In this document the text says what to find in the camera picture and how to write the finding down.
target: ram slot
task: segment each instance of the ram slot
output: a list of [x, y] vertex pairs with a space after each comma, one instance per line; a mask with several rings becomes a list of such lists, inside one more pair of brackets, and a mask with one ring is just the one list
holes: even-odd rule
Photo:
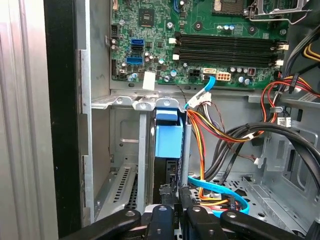
[[278, 41], [259, 38], [221, 37], [191, 34], [176, 34], [181, 47], [229, 48], [237, 50], [254, 50], [271, 52], [276, 49]]
[[267, 53], [253, 54], [180, 49], [179, 60], [189, 62], [210, 62], [217, 64], [228, 63], [242, 66], [268, 67], [275, 64], [277, 56]]

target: blue sata port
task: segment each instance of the blue sata port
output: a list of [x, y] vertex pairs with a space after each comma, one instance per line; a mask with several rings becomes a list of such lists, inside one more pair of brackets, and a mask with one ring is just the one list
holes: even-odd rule
[[144, 46], [145, 40], [144, 39], [131, 39], [131, 44], [135, 46]]
[[126, 61], [126, 64], [130, 64], [130, 65], [142, 65], [144, 63], [142, 57], [133, 57], [133, 56], [127, 57], [125, 61]]

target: green circuit board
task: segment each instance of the green circuit board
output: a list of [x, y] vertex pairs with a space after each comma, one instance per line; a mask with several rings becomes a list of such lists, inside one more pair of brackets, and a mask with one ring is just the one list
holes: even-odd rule
[[[190, 78], [190, 71], [202, 71], [203, 68], [216, 69], [216, 72], [230, 72], [231, 67], [243, 70], [253, 68], [254, 75], [247, 76], [243, 71], [232, 72], [228, 81], [217, 81], [216, 86], [228, 88], [263, 89], [274, 80], [278, 70], [274, 66], [255, 67], [246, 65], [230, 65], [228, 63], [205, 61], [176, 61], [173, 60], [175, 44], [169, 39], [175, 37], [175, 32], [196, 36], [220, 36], [226, 38], [285, 40], [288, 24], [284, 21], [271, 24], [270, 22], [253, 23], [243, 15], [213, 14], [217, 0], [184, 0], [180, 12], [174, 7], [174, 0], [113, 0], [111, 38], [117, 35], [115, 49], [111, 48], [111, 71], [114, 81], [142, 82], [144, 72], [156, 73], [158, 84], [195, 84], [203, 85], [204, 79], [199, 76]], [[247, 0], [220, 0], [236, 3], [240, 1], [243, 9], [248, 6]], [[264, 9], [274, 9], [272, 0], [265, 0]], [[289, 7], [290, 0], [280, 0], [279, 8]], [[225, 26], [233, 26], [226, 31]], [[128, 64], [126, 58], [136, 53], [132, 52], [131, 40], [144, 40], [143, 58], [140, 65]], [[145, 53], [152, 56], [144, 61]], [[239, 82], [239, 78], [249, 78], [249, 84]]]

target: black clip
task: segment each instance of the black clip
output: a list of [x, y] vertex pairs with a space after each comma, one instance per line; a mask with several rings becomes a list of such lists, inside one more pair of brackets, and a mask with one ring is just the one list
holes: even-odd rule
[[300, 75], [299, 73], [294, 74], [291, 84], [289, 86], [289, 94], [292, 94], [293, 91], [295, 90], [299, 75]]

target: white label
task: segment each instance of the white label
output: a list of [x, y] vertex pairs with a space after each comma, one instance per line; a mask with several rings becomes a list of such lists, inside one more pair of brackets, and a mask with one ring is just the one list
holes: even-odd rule
[[156, 84], [156, 73], [151, 71], [145, 71], [142, 88], [145, 90], [153, 91], [155, 90], [155, 84]]
[[285, 126], [291, 128], [291, 117], [288, 116], [285, 118]]
[[317, 96], [313, 95], [312, 93], [308, 92], [304, 96], [300, 97], [298, 101], [303, 101], [303, 102], [312, 102], [315, 100]]
[[285, 117], [278, 117], [277, 124], [283, 127], [286, 127], [286, 118]]

